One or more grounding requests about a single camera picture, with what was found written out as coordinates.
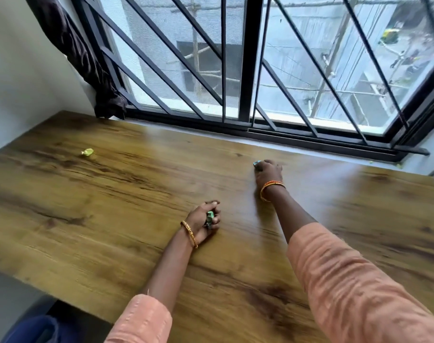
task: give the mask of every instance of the wooden tabletop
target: wooden tabletop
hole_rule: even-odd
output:
[[[80,155],[93,148],[89,157]],[[322,342],[252,162],[434,313],[434,178],[62,112],[0,150],[0,271],[114,322],[179,222],[218,198],[170,342]]]

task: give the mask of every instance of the wooden table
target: wooden table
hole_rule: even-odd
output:
[[[80,152],[93,148],[94,154]],[[0,271],[114,322],[194,205],[222,228],[192,256],[170,342],[322,342],[252,162],[434,313],[434,178],[62,112],[0,150]]]

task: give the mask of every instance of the dark curtain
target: dark curtain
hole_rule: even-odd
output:
[[[97,117],[124,119],[126,99],[114,86],[58,0],[26,0],[43,32],[96,91]]]

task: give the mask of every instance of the green object in hand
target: green object in hand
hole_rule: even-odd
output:
[[[211,210],[207,213],[206,222],[204,223],[204,227],[210,228],[212,225],[212,219],[214,219],[214,212]]]

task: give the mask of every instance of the orange bangle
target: orange bangle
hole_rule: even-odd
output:
[[[267,187],[269,187],[271,185],[280,185],[282,187],[285,187],[284,183],[278,182],[278,181],[269,181],[269,182],[265,183],[265,185],[260,190],[260,198],[262,201],[269,202],[266,198],[263,197],[263,190],[265,190]]]
[[[180,225],[182,225],[183,227],[185,227],[185,229],[189,233],[189,235],[191,237],[191,240],[193,241],[193,245],[195,246],[195,249],[196,249],[198,247],[198,243],[195,240],[195,236],[193,236],[193,231],[191,230],[190,226],[187,224],[187,222],[185,220],[182,220],[180,222]]]

